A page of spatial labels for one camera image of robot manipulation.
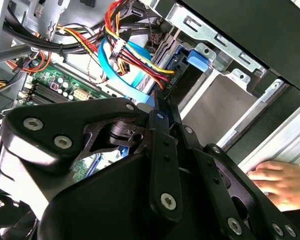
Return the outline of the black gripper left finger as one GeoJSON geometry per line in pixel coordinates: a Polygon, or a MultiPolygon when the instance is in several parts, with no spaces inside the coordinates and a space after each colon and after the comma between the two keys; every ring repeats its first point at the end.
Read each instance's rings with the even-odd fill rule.
{"type": "Polygon", "coordinates": [[[144,157],[149,163],[151,214],[178,222],[181,181],[163,98],[157,91],[149,112],[120,97],[10,110],[0,129],[0,188],[26,202],[42,220],[54,197],[77,184],[72,175],[77,161],[124,146],[130,148],[124,159],[144,157]]]}

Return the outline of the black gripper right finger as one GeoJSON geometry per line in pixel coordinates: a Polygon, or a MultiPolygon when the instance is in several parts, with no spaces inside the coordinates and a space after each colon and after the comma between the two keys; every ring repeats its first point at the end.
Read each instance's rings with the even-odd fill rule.
{"type": "Polygon", "coordinates": [[[215,144],[201,146],[171,97],[162,99],[176,139],[182,200],[209,240],[299,240],[300,232],[215,144]]]}

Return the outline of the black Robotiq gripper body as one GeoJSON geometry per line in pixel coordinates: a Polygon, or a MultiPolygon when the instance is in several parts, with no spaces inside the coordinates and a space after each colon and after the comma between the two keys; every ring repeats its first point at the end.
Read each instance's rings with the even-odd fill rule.
{"type": "Polygon", "coordinates": [[[183,214],[171,223],[152,215],[150,164],[129,156],[68,187],[49,203],[38,227],[40,240],[223,240],[212,201],[194,161],[178,157],[183,214]]]}

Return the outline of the person's bare hand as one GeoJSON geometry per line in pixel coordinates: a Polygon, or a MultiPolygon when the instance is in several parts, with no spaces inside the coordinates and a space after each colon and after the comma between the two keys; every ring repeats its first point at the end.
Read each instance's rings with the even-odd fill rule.
{"type": "Polygon", "coordinates": [[[280,211],[300,210],[299,165],[269,160],[247,176],[280,211]]]}

